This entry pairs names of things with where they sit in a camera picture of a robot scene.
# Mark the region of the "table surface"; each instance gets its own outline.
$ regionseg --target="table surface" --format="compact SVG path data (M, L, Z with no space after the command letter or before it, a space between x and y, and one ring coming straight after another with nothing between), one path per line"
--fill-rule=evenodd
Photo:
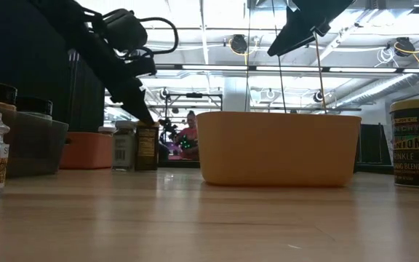
M199 170L7 182L0 261L419 261L419 189L229 188Z

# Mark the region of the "orange container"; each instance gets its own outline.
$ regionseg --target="orange container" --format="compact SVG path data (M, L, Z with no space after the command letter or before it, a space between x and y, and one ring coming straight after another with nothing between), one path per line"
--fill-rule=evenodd
M310 114L199 114L201 173L221 186L344 186L361 118Z
M98 169L113 165L113 137L90 132L69 132L61 169Z

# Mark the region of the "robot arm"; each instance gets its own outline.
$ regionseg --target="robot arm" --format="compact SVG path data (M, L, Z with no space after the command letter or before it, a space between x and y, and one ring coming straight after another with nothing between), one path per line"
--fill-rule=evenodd
M29 2L45 16L69 47L87 62L110 92L113 102L123 103L121 107L141 121L153 123L144 101L145 92L140 90L142 82L136 76L156 74L153 56L173 52L177 48L177 29L171 22L159 17L139 20L132 11L125 9L101 15L74 0ZM148 35L140 21L149 20L161 20L171 25L175 32L172 49L153 52L144 47Z

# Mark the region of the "wire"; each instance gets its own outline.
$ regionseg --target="wire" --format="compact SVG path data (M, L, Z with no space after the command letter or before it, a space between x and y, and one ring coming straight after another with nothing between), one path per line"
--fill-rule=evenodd
M399 50L400 52L404 52L404 53L407 53L407 54L419 54L419 51L409 51L409 50L400 49L400 48L397 47L397 44L398 44L398 42L396 42L394 44L394 48Z
M148 21L162 21L166 24L168 24L172 30L174 31L174 46L169 50L163 50L163 51L153 51L153 54L155 55L163 55L163 54L169 54L174 52L177 49L177 46L179 45L179 34L177 33L177 28L171 21L168 19L162 18L162 17L148 17L139 19L140 22L148 22Z
M413 54L413 56L415 57L415 59L418 61L419 63L419 58L416 56L416 54Z
M323 109L324 109L324 114L327 114L327 109L326 109L326 97L324 96L324 86L323 86L323 76L322 76L322 72L321 72L321 59L319 57L319 44L318 44L318 34L315 32L314 33L314 39L316 41L316 56L318 58L318 72L319 72L319 83L321 84L321 95L323 97Z
M251 29L251 26L252 26L252 11L249 10L248 11L248 47L250 46L250 29ZM249 83L248 83L248 78L249 78L249 75L248 75L248 57L246 55L245 55L245 65L247 66L247 77L246 77L247 86L245 88L245 108L244 108L244 111L247 110L247 107L250 109L250 105L247 106L248 95L250 93L250 86L249 86Z
M274 30L276 32L277 37L276 12L274 11L274 0L271 0L271 5L273 7ZM279 64L279 77L281 78L282 105L284 106L284 113L287 114L287 108L285 107L284 82L282 81L281 58L279 56L277 56L277 62Z

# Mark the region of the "pink shirt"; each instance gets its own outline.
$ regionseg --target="pink shirt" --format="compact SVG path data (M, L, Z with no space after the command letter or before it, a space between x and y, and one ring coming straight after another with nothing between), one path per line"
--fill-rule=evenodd
M198 132L196 131L196 128L190 128L190 127L185 128L179 133L179 138L183 138L184 135L187 136L187 140L198 140ZM198 152L195 152L193 154L187 154L186 152L182 151L180 153L180 156L183 159L197 160L199 158Z

